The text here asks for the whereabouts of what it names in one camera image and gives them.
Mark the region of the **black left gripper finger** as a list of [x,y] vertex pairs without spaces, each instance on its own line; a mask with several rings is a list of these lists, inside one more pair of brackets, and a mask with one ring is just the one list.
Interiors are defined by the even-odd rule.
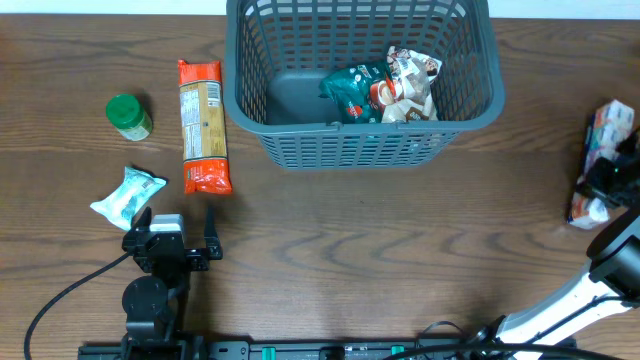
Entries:
[[207,208],[205,224],[204,224],[204,240],[209,249],[219,248],[219,237],[215,228],[214,209],[209,206]]
[[134,223],[133,230],[145,230],[149,227],[152,220],[152,210],[150,207],[146,207],[140,217]]

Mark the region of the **multipack of small cartons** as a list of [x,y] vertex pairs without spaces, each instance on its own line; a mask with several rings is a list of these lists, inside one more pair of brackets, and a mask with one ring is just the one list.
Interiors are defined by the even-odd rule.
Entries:
[[631,135],[633,123],[634,109],[618,100],[595,111],[587,127],[582,165],[567,215],[569,225],[591,230],[609,221],[605,203],[593,195],[583,195],[579,188],[599,158],[615,160],[618,157],[616,148]]

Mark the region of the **green Nescafe coffee bag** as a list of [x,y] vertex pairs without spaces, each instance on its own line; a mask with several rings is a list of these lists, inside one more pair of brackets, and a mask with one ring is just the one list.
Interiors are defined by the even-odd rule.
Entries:
[[353,65],[325,77],[319,85],[320,98],[331,99],[345,124],[380,123],[382,110],[371,97],[371,87],[386,82],[390,69],[386,62]]

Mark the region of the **beige brown snack bag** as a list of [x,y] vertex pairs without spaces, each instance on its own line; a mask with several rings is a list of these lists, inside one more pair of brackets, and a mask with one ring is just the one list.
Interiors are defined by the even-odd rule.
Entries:
[[381,122],[438,121],[431,86],[442,62],[411,49],[391,46],[387,63],[394,100],[385,106]]

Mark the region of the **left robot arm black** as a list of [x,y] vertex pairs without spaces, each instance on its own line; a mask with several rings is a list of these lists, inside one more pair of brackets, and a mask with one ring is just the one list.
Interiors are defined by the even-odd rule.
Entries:
[[204,221],[202,248],[185,246],[184,219],[179,214],[153,215],[146,208],[125,234],[122,249],[144,275],[125,289],[122,306],[131,343],[147,351],[179,347],[189,342],[181,331],[193,272],[205,272],[223,258],[214,210]]

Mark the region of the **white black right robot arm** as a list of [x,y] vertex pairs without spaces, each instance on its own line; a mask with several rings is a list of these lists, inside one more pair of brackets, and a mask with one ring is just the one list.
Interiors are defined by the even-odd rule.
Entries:
[[495,344],[557,345],[605,317],[639,307],[639,131],[598,158],[577,192],[627,211],[589,245],[579,273],[542,302],[503,316],[487,331]]

